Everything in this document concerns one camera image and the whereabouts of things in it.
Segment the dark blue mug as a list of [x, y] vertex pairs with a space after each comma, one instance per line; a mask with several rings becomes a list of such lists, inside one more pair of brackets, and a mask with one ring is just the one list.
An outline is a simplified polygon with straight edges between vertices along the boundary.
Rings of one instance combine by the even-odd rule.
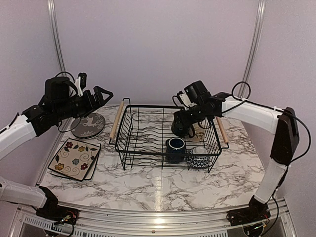
[[192, 124], [183, 124], [182, 122], [178, 122], [176, 119], [172, 122], [171, 131], [178, 137], [187, 136], [189, 138], [193, 138], [196, 134]]
[[181, 163], [185, 158], [186, 143], [182, 138], [174, 137], [166, 140], [166, 160], [172, 164]]

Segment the beige ceramic bowl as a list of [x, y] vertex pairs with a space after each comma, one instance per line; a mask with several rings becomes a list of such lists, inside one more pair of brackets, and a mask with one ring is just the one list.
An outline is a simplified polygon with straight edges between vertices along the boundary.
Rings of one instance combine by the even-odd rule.
[[193, 142], [201, 142], [201, 141], [203, 141], [204, 137], [205, 137], [205, 128], [199, 123], [193, 124], [193, 128], [194, 128], [194, 131], [195, 131], [195, 135], [192, 138], [192, 141]]

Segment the dark blue mug front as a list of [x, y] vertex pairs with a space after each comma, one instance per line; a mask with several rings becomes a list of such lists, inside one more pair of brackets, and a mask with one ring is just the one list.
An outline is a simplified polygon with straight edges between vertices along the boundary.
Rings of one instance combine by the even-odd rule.
[[166, 160], [172, 164], [181, 163], [185, 158], [186, 143], [182, 138], [174, 137], [166, 140]]

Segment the grey reindeer round plate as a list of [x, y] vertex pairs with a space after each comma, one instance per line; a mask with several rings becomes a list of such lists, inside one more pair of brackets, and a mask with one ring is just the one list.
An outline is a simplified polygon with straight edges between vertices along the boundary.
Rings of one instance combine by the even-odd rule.
[[105, 118], [99, 113], [91, 113], [87, 117], [77, 118], [71, 124], [71, 133], [79, 139], [90, 139], [98, 136], [106, 124]]

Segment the blue white patterned bowl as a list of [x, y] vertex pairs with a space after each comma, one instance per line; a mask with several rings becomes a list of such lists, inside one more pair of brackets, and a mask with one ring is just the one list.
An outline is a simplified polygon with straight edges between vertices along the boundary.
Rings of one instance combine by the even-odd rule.
[[207, 156], [206, 148], [196, 146], [190, 149], [188, 157], [189, 168], [203, 169], [210, 164], [210, 157]]

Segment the floral square plate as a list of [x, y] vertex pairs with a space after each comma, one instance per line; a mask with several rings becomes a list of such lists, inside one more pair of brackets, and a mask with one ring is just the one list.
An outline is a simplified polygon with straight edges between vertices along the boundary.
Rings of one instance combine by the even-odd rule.
[[67, 139], [52, 158], [48, 169], [76, 179], [83, 179], [101, 150], [101, 144]]

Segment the white square plate black rim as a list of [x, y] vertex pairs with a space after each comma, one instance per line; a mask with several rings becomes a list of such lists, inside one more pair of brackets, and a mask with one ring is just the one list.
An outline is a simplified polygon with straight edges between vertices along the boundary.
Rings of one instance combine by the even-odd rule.
[[93, 160], [93, 162], [92, 162], [92, 165], [91, 165], [90, 168], [88, 169], [88, 171], [87, 171], [85, 177], [84, 177], [83, 179], [81, 179], [81, 180], [76, 179], [76, 178], [71, 177], [71, 176], [63, 175], [63, 174], [61, 174], [61, 173], [57, 173], [57, 172], [55, 172], [55, 171], [51, 171], [50, 174], [51, 174], [52, 176], [55, 176], [55, 177], [65, 178], [65, 179], [69, 179], [69, 180], [76, 180], [76, 181], [80, 181], [80, 182], [82, 182], [82, 181], [84, 181], [84, 180], [91, 180], [91, 179], [93, 178], [93, 175], [94, 175], [94, 172], [95, 172], [95, 168], [96, 168], [96, 164], [97, 164], [97, 162], [98, 162], [98, 158], [99, 158], [100, 151], [101, 151], [101, 150], [99, 150], [98, 154], [96, 155], [96, 158], [94, 158], [94, 160]]

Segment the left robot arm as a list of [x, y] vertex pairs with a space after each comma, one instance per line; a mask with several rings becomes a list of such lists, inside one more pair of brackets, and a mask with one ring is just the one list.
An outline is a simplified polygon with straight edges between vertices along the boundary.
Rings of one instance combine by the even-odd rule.
[[[0, 131], [0, 157], [5, 158], [22, 144], [43, 135], [65, 119], [88, 116], [114, 96], [99, 86], [95, 86], [92, 92], [85, 86], [84, 74], [74, 81], [59, 76], [47, 79], [40, 102], [16, 114], [13, 121]], [[46, 187], [31, 187], [1, 178], [0, 199], [43, 210], [52, 220], [59, 219], [63, 213], [57, 197]]]

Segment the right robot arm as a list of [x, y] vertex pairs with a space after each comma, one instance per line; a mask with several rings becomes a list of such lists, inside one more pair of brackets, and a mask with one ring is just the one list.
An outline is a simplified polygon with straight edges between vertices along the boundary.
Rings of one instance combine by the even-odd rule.
[[185, 87], [182, 94], [185, 97], [180, 102], [187, 109], [174, 113], [171, 126], [173, 134], [178, 137], [187, 136], [193, 124], [209, 117], [237, 119], [274, 135], [271, 160], [259, 188], [245, 209], [247, 220], [257, 220], [276, 189], [281, 186], [289, 166], [296, 161], [294, 154], [300, 140], [298, 124], [302, 121], [295, 116], [291, 107], [272, 108], [251, 102], [248, 98], [235, 97], [233, 93], [211, 95], [200, 80]]

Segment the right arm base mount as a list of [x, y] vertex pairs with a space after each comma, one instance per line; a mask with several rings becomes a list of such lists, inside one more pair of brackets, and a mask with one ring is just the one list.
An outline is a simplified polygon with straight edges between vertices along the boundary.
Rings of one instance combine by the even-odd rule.
[[250, 207], [230, 210], [226, 216], [232, 227], [242, 225], [243, 233], [247, 237], [260, 237], [269, 224], [270, 217], [268, 208], [258, 213]]

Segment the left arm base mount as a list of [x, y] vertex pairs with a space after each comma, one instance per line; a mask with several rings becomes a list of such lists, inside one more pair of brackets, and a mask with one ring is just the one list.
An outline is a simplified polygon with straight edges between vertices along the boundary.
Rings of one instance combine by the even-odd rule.
[[42, 208], [32, 208], [36, 211], [36, 215], [45, 219], [53, 221], [52, 230], [54, 227], [64, 224], [70, 224], [72, 229], [71, 232], [67, 235], [71, 237], [75, 232], [75, 224], [78, 219], [79, 210], [75, 208], [60, 206], [60, 205], [51, 205], [44, 206]]

